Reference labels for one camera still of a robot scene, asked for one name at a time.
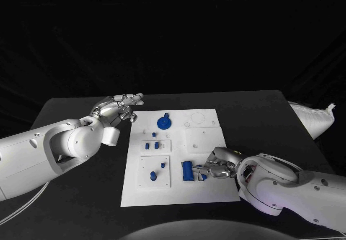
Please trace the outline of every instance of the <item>table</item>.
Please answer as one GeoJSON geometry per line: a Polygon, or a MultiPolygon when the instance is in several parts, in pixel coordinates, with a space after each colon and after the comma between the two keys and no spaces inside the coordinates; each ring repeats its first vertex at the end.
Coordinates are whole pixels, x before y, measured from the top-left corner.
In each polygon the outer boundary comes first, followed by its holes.
{"type": "MultiPolygon", "coordinates": [[[[103,99],[51,99],[32,129],[81,119],[103,99]]],[[[216,109],[231,149],[248,156],[265,153],[304,170],[335,173],[280,91],[146,95],[144,102],[134,111],[216,109]]],[[[302,239],[342,236],[309,223],[289,209],[280,216],[270,216],[244,200],[121,208],[131,123],[123,122],[117,128],[121,131],[117,147],[103,145],[90,161],[51,182],[33,205],[2,226],[0,239],[118,239],[154,225],[196,219],[250,223],[302,239]]],[[[0,202],[2,219],[39,190],[0,202]]]]}

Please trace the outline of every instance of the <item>hole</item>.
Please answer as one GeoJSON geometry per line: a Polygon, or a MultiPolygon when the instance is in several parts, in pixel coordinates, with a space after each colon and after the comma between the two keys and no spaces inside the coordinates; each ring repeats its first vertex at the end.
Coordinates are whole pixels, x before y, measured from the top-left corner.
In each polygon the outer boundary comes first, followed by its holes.
{"type": "Polygon", "coordinates": [[[38,141],[35,139],[31,140],[31,145],[35,149],[38,149],[38,141]]]}
{"type": "Polygon", "coordinates": [[[325,187],[329,186],[329,182],[326,181],[326,179],[322,179],[320,182],[322,182],[322,184],[323,184],[325,187]]]}

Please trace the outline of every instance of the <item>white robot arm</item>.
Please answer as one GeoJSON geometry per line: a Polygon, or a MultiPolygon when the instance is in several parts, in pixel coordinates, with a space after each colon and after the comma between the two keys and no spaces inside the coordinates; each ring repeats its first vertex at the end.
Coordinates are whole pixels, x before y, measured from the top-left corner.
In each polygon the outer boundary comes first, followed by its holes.
{"type": "Polygon", "coordinates": [[[0,140],[0,201],[12,199],[65,174],[118,143],[121,120],[134,123],[131,107],[143,94],[107,97],[81,120],[68,119],[0,140]]]}
{"type": "Polygon", "coordinates": [[[240,196],[265,214],[278,216],[287,208],[310,223],[346,232],[346,177],[303,171],[278,157],[247,157],[224,147],[193,171],[218,179],[237,178],[240,196]]]}

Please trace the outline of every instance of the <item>white fabric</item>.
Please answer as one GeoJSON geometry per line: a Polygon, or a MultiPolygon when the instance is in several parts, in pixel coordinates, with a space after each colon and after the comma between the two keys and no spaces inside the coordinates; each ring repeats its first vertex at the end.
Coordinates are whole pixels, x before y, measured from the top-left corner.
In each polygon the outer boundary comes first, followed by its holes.
{"type": "Polygon", "coordinates": [[[289,103],[315,140],[327,131],[336,121],[333,115],[336,105],[332,103],[326,110],[316,110],[299,105],[296,102],[289,103]]]}

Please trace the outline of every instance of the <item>robotic hand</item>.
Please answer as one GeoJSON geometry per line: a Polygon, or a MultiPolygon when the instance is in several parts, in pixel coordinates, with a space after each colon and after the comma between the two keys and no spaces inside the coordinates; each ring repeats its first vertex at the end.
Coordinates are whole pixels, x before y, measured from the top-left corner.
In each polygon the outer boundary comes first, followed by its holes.
{"type": "Polygon", "coordinates": [[[101,144],[117,146],[121,120],[137,120],[131,106],[143,94],[107,97],[90,116],[68,119],[0,140],[0,201],[51,182],[97,154],[101,144]]]}
{"type": "Polygon", "coordinates": [[[237,178],[240,196],[265,214],[278,216],[287,208],[310,223],[346,232],[346,177],[304,171],[278,157],[248,157],[224,147],[193,172],[237,178]]]}

